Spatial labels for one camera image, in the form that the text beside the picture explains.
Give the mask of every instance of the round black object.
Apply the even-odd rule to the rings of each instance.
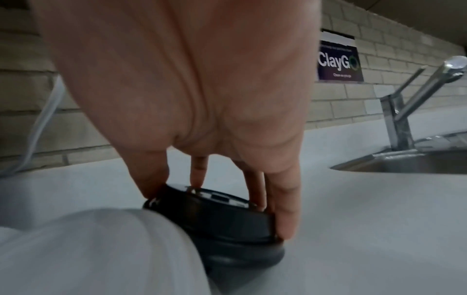
[[[267,268],[284,257],[275,233],[274,215],[226,193],[166,185],[143,208],[179,225],[195,244],[204,267]]]

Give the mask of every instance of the ceiling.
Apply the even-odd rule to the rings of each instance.
[[[467,46],[467,0],[347,0],[455,44]],[[27,0],[0,0],[0,7],[27,9]]]

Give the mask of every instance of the sign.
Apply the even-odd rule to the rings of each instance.
[[[318,78],[325,81],[363,82],[354,37],[322,29]]]

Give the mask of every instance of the faucet handle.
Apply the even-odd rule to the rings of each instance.
[[[402,93],[402,91],[408,85],[410,85],[410,83],[412,83],[418,76],[420,76],[420,74],[423,73],[426,69],[427,66],[421,66],[415,73],[413,73],[413,75],[407,81],[405,81],[404,84],[402,84],[393,94],[391,94],[391,96],[399,96]]]

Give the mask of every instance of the backsplash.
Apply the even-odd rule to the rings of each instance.
[[[376,97],[398,87],[421,65],[423,75],[407,87],[415,93],[447,57],[462,46],[431,37],[343,1],[323,1],[322,27],[353,35],[364,83],[316,82],[306,129],[381,119]],[[29,130],[52,91],[56,69],[31,15],[0,8],[0,169],[23,152]],[[448,84],[420,111],[467,104],[467,79]],[[70,95],[44,131],[29,169],[73,165],[118,157]]]

